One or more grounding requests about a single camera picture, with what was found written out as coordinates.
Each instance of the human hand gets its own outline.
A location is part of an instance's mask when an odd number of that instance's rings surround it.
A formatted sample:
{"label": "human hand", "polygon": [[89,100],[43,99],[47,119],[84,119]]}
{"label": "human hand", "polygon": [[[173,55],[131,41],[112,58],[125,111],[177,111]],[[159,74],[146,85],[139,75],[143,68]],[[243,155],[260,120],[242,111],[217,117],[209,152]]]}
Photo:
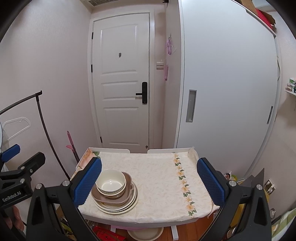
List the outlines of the human hand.
{"label": "human hand", "polygon": [[10,218],[4,218],[7,226],[12,229],[12,225],[14,225],[17,229],[24,231],[24,223],[22,222],[22,219],[20,217],[20,211],[18,210],[18,208],[16,206],[12,206],[13,209],[13,214],[15,216],[15,221],[12,223]]}

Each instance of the cardboard box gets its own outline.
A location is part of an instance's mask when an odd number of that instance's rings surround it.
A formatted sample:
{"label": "cardboard box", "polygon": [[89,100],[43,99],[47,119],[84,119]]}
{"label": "cardboard box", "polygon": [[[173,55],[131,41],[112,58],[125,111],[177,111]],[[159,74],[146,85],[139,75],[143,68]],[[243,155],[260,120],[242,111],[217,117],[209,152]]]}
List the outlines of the cardboard box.
{"label": "cardboard box", "polygon": [[[237,1],[238,3],[240,3],[241,5],[246,7],[248,10],[252,11],[254,14],[256,14],[256,16],[258,16],[257,10],[256,10],[252,0],[235,0],[235,1]],[[263,12],[263,11],[261,11],[261,12],[267,18],[267,20],[270,22],[271,25],[274,26],[276,24],[274,18],[270,14]]]}
{"label": "cardboard box", "polygon": [[248,10],[252,11],[256,16],[258,16],[257,10],[252,2],[252,0],[235,0],[244,7],[246,7]]}

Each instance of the wall shelf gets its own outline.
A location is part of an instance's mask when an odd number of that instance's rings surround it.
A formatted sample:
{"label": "wall shelf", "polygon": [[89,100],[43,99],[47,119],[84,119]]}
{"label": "wall shelf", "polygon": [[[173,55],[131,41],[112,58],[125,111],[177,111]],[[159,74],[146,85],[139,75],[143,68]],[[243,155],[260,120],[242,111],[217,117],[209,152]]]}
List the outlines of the wall shelf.
{"label": "wall shelf", "polygon": [[293,93],[293,92],[291,92],[291,91],[287,91],[287,90],[285,90],[287,93],[289,93],[289,94],[292,94],[292,95],[295,95],[296,96],[296,93]]}

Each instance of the white bowl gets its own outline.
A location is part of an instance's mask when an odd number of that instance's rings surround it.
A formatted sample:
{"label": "white bowl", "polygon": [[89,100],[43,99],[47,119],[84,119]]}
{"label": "white bowl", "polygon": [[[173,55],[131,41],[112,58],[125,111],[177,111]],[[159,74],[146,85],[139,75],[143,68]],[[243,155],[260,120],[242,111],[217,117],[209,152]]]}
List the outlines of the white bowl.
{"label": "white bowl", "polygon": [[138,241],[153,241],[163,233],[163,228],[149,228],[142,230],[128,230],[128,234]]}
{"label": "white bowl", "polygon": [[107,195],[119,193],[126,184],[126,178],[120,171],[107,169],[101,172],[96,180],[98,189]]}
{"label": "white bowl", "polygon": [[96,187],[98,189],[98,191],[103,194],[104,196],[108,197],[108,198],[112,198],[112,199],[115,199],[115,198],[119,198],[123,195],[124,191],[125,191],[125,187],[126,187],[126,182],[124,183],[124,186],[123,188],[121,189],[121,191],[119,191],[118,193],[114,193],[114,194],[105,194],[103,193],[99,188],[98,186]]}

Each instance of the green cloth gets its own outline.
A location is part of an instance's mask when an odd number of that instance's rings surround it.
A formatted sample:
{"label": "green cloth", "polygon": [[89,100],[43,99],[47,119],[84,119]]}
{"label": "green cloth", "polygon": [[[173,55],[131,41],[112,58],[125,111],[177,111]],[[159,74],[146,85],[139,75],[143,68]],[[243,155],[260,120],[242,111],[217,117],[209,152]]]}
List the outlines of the green cloth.
{"label": "green cloth", "polygon": [[296,216],[296,208],[292,211],[285,213],[280,220],[278,220],[271,227],[272,241],[278,241],[285,234],[290,227],[292,221]]}

